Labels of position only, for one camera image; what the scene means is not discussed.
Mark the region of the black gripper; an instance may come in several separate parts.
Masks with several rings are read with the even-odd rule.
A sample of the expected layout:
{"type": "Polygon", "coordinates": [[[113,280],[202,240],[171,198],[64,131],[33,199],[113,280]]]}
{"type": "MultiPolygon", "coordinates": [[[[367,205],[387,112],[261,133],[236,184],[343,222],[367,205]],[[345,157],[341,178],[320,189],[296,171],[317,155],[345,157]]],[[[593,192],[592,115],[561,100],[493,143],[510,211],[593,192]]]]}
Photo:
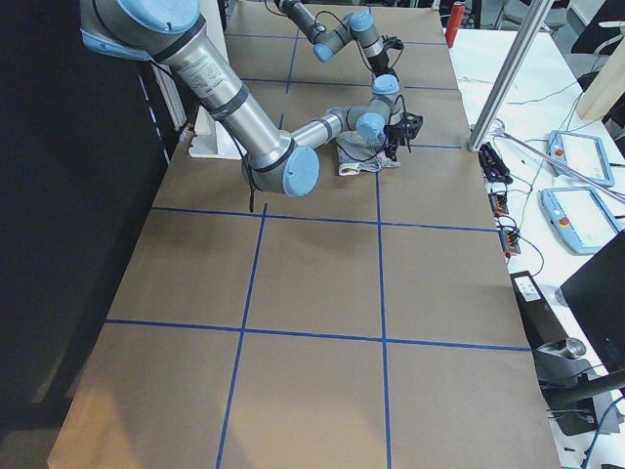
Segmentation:
{"type": "Polygon", "coordinates": [[[388,74],[396,76],[394,69],[390,66],[390,59],[386,51],[367,58],[368,64],[376,77],[388,74]]]}
{"type": "Polygon", "coordinates": [[[396,161],[397,147],[407,147],[411,151],[411,143],[416,139],[424,122],[422,115],[412,112],[402,112],[400,119],[395,124],[386,126],[385,133],[387,142],[385,156],[391,161],[396,161]]]}

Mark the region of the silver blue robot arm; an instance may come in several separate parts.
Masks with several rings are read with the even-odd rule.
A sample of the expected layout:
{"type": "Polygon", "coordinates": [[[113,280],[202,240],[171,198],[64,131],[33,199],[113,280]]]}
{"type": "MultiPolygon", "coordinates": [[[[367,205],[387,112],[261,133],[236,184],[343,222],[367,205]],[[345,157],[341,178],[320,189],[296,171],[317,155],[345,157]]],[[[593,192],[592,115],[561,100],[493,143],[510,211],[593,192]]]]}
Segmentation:
{"type": "Polygon", "coordinates": [[[196,1],[83,1],[81,34],[95,53],[169,66],[245,148],[242,174],[251,192],[308,194],[319,175],[316,149],[349,131],[396,160],[397,148],[410,145],[423,124],[422,116],[406,110],[389,64],[389,50],[402,50],[402,42],[381,35],[366,10],[346,14],[329,30],[300,1],[275,5],[323,63],[350,43],[357,45],[375,76],[366,105],[330,108],[293,133],[278,129],[209,39],[196,1]]]}
{"type": "Polygon", "coordinates": [[[281,15],[295,23],[298,29],[312,44],[313,52],[322,63],[328,63],[351,42],[355,42],[367,69],[376,77],[389,74],[397,77],[394,67],[390,64],[388,51],[403,50],[402,41],[396,36],[383,36],[375,26],[373,17],[368,10],[349,13],[342,19],[336,18],[338,24],[328,29],[318,17],[326,11],[314,16],[301,1],[275,1],[281,15]]]}

